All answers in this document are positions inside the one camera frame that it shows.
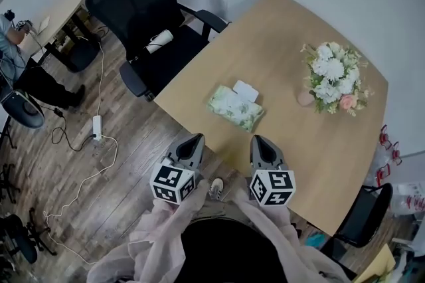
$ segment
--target flower bouquet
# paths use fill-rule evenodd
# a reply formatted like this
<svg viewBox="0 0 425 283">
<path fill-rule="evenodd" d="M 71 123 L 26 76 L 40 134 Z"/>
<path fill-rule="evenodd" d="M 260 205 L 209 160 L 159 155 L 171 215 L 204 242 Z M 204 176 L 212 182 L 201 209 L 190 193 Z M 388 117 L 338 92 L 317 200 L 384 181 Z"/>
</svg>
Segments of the flower bouquet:
<svg viewBox="0 0 425 283">
<path fill-rule="evenodd" d="M 316 110 L 326 110 L 330 114 L 344 110 L 352 116 L 367 106 L 370 90 L 361 89 L 361 55 L 351 49 L 343 48 L 335 42 L 322 43 L 317 48 L 303 45 L 305 62 L 310 69 L 308 76 L 309 93 L 314 97 Z"/>
</svg>

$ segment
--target black office chair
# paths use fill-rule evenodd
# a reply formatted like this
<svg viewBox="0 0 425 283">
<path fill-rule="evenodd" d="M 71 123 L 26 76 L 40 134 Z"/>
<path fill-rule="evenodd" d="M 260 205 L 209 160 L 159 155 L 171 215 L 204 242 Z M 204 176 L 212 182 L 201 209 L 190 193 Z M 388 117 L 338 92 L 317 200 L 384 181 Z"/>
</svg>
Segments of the black office chair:
<svg viewBox="0 0 425 283">
<path fill-rule="evenodd" d="M 182 25 L 184 16 L 177 0 L 86 0 L 88 10 L 121 40 L 127 61 L 120 74 L 136 96 L 150 101 L 205 46 L 211 29 L 221 33 L 227 24 L 208 11 L 192 12 L 204 23 L 202 35 Z M 174 39 L 153 54 L 146 48 L 152 37 L 165 29 Z"/>
<path fill-rule="evenodd" d="M 34 222 L 34 209 L 29 210 L 30 221 L 24 227 L 22 220 L 16 215 L 10 215 L 4 219 L 0 219 L 0 229 L 2 238 L 7 234 L 10 239 L 16 243 L 14 248 L 9 251 L 11 256 L 15 256 L 18 252 L 21 252 L 25 259 L 33 264 L 37 260 L 37 250 L 43 251 L 46 249 L 52 256 L 56 256 L 57 253 L 51 251 L 48 246 L 40 239 L 40 235 L 44 232 L 50 232 L 49 228 L 45 228 L 42 231 L 37 231 Z"/>
<path fill-rule="evenodd" d="M 0 59 L 2 58 L 3 53 L 0 50 Z M 7 80 L 1 69 L 0 103 L 10 117 L 25 127 L 36 129 L 44 124 L 44 114 L 39 104 L 23 90 L 14 90 L 13 84 Z"/>
<path fill-rule="evenodd" d="M 342 240 L 356 248 L 367 245 L 377 233 L 390 205 L 392 197 L 391 184 L 380 187 L 362 186 L 353 206 L 338 228 L 335 235 L 326 242 L 321 252 L 339 260 L 345 249 L 335 242 Z"/>
</svg>

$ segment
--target sneaker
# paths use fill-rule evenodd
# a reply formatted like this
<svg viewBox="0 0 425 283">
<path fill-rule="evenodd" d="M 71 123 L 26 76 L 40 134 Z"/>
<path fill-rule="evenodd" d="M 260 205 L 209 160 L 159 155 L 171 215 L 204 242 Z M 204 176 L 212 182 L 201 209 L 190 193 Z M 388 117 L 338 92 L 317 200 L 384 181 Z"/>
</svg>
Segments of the sneaker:
<svg viewBox="0 0 425 283">
<path fill-rule="evenodd" d="M 211 184 L 210 190 L 209 190 L 209 194 L 210 194 L 210 198 L 213 201 L 219 201 L 220 200 L 220 196 L 221 193 L 223 191 L 223 187 L 224 187 L 224 182 L 221 178 L 216 178 L 214 179 L 214 181 Z"/>
<path fill-rule="evenodd" d="M 86 93 L 86 87 L 85 85 L 81 85 L 79 87 L 79 89 L 77 90 L 76 93 L 74 93 L 74 102 L 70 105 L 72 107 L 79 107 L 79 105 L 81 105 L 83 99 L 84 99 L 84 94 Z"/>
</svg>

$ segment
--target wooden floor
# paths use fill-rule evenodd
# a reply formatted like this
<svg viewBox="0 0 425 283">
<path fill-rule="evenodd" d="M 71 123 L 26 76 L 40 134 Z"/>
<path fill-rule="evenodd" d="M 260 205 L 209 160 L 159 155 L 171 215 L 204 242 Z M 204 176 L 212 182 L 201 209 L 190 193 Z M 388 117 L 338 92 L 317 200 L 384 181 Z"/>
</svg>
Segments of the wooden floor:
<svg viewBox="0 0 425 283">
<path fill-rule="evenodd" d="M 65 208 L 62 218 L 50 219 L 52 236 L 88 262 L 99 260 L 111 248 L 123 243 L 141 214 L 151 208 L 149 176 L 152 165 L 173 140 L 188 134 L 154 102 L 147 103 L 136 98 L 124 86 L 119 67 L 125 60 L 125 52 L 117 38 L 109 33 L 102 45 L 105 52 L 100 106 L 102 133 L 118 140 L 117 160 L 112 168 L 86 182 L 78 200 Z M 64 112 L 67 133 L 74 147 L 92 133 L 92 116 L 96 115 L 98 106 L 101 61 L 99 54 L 85 71 L 78 74 L 67 71 L 53 57 L 44 66 L 69 90 L 77 89 L 80 84 L 86 85 L 87 97 L 82 107 L 77 111 Z M 28 210 L 34 207 L 40 226 L 44 222 L 43 211 L 59 213 L 61 206 L 75 198 L 83 179 L 111 164 L 115 151 L 115 143 L 105 139 L 90 141 L 78 153 L 69 149 L 65 140 L 52 145 L 52 130 L 63 120 L 48 110 L 44 110 L 44 114 L 46 123 L 39 130 L 29 130 L 12 122 L 11 135 L 18 148 L 10 149 L 5 140 L 0 152 L 4 163 L 16 164 L 11 181 L 22 190 L 17 195 L 16 205 L 10 204 L 8 199 L 2 201 L 2 213 L 15 213 L 26 223 Z M 226 178 L 227 187 L 236 175 L 208 149 L 205 150 L 202 169 L 206 177 L 219 175 Z M 316 232 L 298 216 L 294 215 L 294 221 L 304 230 L 302 241 Z M 361 271 L 379 251 L 381 244 L 394 235 L 408 237 L 410 229 L 410 219 L 393 220 L 388 216 L 373 243 L 362 249 L 350 248 L 343 263 L 357 272 Z M 16 281 L 85 282 L 90 265 L 53 244 L 47 236 L 43 239 L 58 252 L 58 256 L 52 257 L 44 251 L 30 266 L 18 254 L 15 258 L 21 273 Z"/>
</svg>

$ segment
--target person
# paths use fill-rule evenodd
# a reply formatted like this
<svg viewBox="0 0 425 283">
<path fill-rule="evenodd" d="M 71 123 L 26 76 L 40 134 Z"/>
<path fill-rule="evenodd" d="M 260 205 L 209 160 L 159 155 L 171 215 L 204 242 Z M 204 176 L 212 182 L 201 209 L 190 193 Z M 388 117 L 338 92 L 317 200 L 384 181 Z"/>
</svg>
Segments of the person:
<svg viewBox="0 0 425 283">
<path fill-rule="evenodd" d="M 0 69 L 3 76 L 13 84 L 13 89 L 23 90 L 45 104 L 64 109 L 78 107 L 84 97 L 84 85 L 75 93 L 67 91 L 18 47 L 29 29 L 27 23 L 17 31 L 11 21 L 0 15 L 0 50 L 3 52 Z"/>
<path fill-rule="evenodd" d="M 87 282 L 350 282 L 336 262 L 299 243 L 286 206 L 259 206 L 239 180 L 227 202 L 220 178 L 201 180 L 179 206 L 154 199 L 129 242 L 97 262 Z"/>
</svg>

